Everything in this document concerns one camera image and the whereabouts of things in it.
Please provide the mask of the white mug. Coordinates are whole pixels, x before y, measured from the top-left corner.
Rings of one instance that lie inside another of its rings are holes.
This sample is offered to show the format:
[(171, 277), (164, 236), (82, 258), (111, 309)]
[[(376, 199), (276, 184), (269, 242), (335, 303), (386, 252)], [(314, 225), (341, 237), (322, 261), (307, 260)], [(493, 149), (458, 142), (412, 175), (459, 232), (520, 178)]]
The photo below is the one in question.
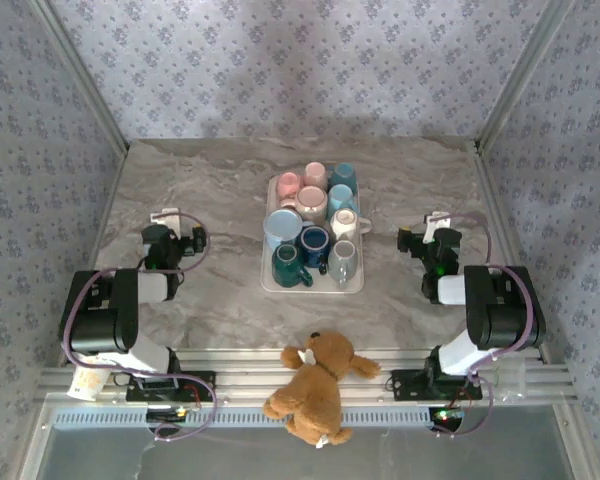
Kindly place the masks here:
[(334, 241), (348, 240), (359, 243), (361, 236), (372, 230), (372, 223), (350, 208), (341, 208), (333, 214), (330, 228)]

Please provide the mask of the grey mug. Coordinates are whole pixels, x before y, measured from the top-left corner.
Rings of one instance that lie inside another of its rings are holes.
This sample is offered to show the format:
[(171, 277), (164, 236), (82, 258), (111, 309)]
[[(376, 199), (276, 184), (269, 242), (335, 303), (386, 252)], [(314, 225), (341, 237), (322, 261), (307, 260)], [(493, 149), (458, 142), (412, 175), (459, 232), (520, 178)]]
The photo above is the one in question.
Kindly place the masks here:
[(344, 290), (358, 270), (358, 250), (349, 240), (337, 241), (328, 257), (328, 274), (336, 286)]

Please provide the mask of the small light blue mug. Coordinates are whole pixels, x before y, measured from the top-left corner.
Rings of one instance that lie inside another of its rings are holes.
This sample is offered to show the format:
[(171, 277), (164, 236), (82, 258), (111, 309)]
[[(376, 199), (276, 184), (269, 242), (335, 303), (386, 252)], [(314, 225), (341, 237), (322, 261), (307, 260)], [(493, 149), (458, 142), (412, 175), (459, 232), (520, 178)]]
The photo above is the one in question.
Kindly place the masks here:
[(337, 210), (345, 208), (360, 214), (352, 189), (345, 184), (336, 184), (328, 192), (327, 219), (330, 220)]

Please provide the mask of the large light blue mug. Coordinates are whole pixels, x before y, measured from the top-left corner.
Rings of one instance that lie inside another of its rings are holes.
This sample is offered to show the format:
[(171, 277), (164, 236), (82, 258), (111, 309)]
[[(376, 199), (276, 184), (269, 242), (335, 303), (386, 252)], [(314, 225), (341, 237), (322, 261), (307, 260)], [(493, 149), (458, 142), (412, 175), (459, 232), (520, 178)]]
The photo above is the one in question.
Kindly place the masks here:
[(272, 251), (284, 244), (295, 245), (303, 229), (303, 219), (291, 209), (271, 212), (263, 222), (266, 244)]

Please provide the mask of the dark blue mug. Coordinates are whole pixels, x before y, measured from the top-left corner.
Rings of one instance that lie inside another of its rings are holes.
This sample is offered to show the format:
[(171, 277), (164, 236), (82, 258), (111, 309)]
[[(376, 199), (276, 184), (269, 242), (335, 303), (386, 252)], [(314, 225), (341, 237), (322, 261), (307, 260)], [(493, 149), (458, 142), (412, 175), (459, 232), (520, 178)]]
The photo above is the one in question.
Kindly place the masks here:
[(299, 236), (299, 248), (306, 267), (317, 269), (321, 275), (327, 273), (331, 239), (326, 229), (317, 225), (305, 227)]

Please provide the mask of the dark green mug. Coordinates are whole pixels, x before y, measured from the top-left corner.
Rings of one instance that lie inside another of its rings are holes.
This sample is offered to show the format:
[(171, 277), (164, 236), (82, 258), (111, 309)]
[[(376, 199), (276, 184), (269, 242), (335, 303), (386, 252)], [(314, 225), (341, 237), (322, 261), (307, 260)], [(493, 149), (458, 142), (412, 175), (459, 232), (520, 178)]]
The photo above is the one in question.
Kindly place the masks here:
[(272, 275), (274, 281), (283, 288), (313, 285), (313, 277), (304, 266), (299, 249), (292, 244), (281, 244), (273, 252)]

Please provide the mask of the pink beige speckled mug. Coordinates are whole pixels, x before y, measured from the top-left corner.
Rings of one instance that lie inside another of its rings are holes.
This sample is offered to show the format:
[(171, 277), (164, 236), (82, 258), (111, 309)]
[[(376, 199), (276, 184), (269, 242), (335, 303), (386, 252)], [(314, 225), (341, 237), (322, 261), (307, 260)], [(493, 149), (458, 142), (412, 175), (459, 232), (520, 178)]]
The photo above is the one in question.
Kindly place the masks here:
[(323, 226), (326, 222), (327, 206), (327, 193), (315, 186), (305, 186), (294, 197), (284, 198), (280, 201), (281, 208), (292, 209), (304, 221), (311, 221), (319, 226)]

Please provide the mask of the saturated pink faceted mug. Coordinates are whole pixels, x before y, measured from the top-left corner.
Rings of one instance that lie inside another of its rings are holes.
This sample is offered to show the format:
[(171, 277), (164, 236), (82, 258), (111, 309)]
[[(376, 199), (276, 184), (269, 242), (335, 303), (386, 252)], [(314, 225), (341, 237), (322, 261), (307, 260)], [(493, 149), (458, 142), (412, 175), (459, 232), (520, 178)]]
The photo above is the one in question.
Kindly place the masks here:
[(295, 172), (284, 172), (276, 181), (276, 196), (278, 200), (294, 198), (303, 187), (302, 177)]

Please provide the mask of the pale pink tall mug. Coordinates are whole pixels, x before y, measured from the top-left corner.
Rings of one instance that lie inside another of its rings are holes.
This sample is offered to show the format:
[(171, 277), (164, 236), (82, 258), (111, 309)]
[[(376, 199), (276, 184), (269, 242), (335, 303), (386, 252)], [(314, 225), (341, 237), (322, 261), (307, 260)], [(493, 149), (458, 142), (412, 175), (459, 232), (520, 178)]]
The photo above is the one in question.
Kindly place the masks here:
[(303, 183), (305, 186), (314, 186), (327, 191), (328, 173), (326, 167), (317, 161), (308, 163), (304, 169)]

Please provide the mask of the white plastic tray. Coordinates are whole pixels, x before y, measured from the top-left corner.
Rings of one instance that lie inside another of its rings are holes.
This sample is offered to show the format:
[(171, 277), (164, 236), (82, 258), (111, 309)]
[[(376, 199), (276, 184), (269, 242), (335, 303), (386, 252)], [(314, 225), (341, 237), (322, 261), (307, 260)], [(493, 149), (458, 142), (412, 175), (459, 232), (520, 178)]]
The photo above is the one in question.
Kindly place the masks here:
[[(280, 207), (280, 201), (276, 196), (276, 181), (279, 175), (271, 178), (268, 185), (268, 197), (267, 197), (267, 208), (265, 218), (273, 211), (283, 209)], [(358, 194), (354, 195), (356, 203), (358, 205)], [(327, 219), (323, 226), (331, 237), (332, 244), (336, 241), (333, 240), (330, 228), (330, 220)], [(303, 220), (303, 228), (314, 225), (311, 221)], [(295, 292), (295, 293), (315, 293), (315, 294), (354, 294), (359, 292), (364, 285), (364, 265), (363, 265), (363, 250), (362, 250), (362, 236), (359, 243), (354, 243), (358, 250), (358, 270), (355, 277), (347, 284), (344, 290), (339, 289), (336, 283), (331, 279), (329, 274), (321, 275), (317, 269), (310, 268), (309, 273), (313, 277), (313, 285), (311, 287), (295, 286), (292, 288), (283, 288), (279, 286), (273, 279), (272, 275), (272, 255), (273, 252), (266, 244), (265, 236), (263, 241), (263, 254), (261, 262), (261, 285), (268, 291), (273, 293), (283, 292)]]

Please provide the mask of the instant noodle cup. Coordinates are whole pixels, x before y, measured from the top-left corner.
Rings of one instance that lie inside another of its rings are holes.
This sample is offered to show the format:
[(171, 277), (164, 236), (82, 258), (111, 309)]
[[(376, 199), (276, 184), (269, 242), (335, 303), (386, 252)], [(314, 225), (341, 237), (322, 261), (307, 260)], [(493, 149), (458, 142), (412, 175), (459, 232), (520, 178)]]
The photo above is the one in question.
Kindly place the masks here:
[(103, 359), (99, 355), (85, 356), (75, 354), (77, 360), (88, 364), (89, 367), (76, 366), (71, 385), (67, 391), (70, 398), (81, 401), (95, 401), (103, 390), (114, 362)]

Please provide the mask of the small circuit board with LEDs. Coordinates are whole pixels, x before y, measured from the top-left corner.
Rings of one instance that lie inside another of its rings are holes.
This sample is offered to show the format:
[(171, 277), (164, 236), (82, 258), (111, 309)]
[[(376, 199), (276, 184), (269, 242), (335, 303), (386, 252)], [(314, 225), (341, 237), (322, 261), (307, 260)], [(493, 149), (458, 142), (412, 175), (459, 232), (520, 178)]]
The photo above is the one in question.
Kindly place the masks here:
[(161, 406), (147, 409), (145, 420), (147, 423), (180, 423), (187, 418), (189, 410), (185, 407)]
[(434, 422), (461, 421), (464, 418), (465, 411), (462, 408), (430, 408), (429, 414)]

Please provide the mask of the brown teddy bear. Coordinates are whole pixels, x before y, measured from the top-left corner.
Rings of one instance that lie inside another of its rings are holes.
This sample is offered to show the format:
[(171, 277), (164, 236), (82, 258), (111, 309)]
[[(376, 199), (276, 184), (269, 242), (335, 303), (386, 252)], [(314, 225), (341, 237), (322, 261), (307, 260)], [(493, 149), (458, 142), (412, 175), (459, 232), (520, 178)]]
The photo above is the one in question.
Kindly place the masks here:
[(311, 333), (302, 348), (285, 347), (280, 359), (295, 374), (267, 398), (264, 414), (284, 419), (290, 434), (316, 448), (349, 441), (353, 430), (341, 424), (339, 382), (350, 373), (374, 379), (379, 363), (357, 355), (346, 336), (328, 330)]

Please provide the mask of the aluminium rail frame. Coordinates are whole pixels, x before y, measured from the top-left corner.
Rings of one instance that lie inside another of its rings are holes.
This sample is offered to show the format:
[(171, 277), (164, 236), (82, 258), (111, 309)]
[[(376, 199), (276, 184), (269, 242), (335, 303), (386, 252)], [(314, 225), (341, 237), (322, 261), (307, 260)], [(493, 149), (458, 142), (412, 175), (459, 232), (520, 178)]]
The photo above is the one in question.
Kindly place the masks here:
[[(286, 385), (293, 372), (282, 366), (279, 349), (183, 349), (177, 352), (181, 366), (190, 371), (216, 373), (219, 404), (228, 407), (260, 407), (274, 391)], [(426, 350), (371, 349), (361, 355), (381, 366), (373, 380), (353, 374), (340, 382), (343, 405), (380, 406), (394, 402), (389, 390), (393, 370), (424, 366)], [(553, 405), (578, 399), (572, 377), (564, 364), (549, 364), (538, 349), (509, 354), (479, 370), (493, 385), (500, 405)]]

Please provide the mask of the aluminium frame post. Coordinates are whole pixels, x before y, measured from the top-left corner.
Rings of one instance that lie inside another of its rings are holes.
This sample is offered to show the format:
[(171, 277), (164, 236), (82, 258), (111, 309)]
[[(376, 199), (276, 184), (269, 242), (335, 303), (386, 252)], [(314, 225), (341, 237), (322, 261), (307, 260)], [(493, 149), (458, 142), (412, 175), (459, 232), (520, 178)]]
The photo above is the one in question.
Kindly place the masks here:
[(109, 144), (117, 153), (126, 154), (128, 151), (126, 140), (85, 63), (73, 45), (72, 36), (64, 26), (52, 2), (50, 0), (26, 0), (26, 3), (46, 29), (52, 47), (58, 53), (60, 60), (69, 72)]
[(522, 53), (476, 139), (476, 149), (479, 155), (486, 155), (493, 147), (500, 131), (506, 125), (516, 103), (575, 3), (576, 0), (547, 0), (544, 10), (531, 30)]

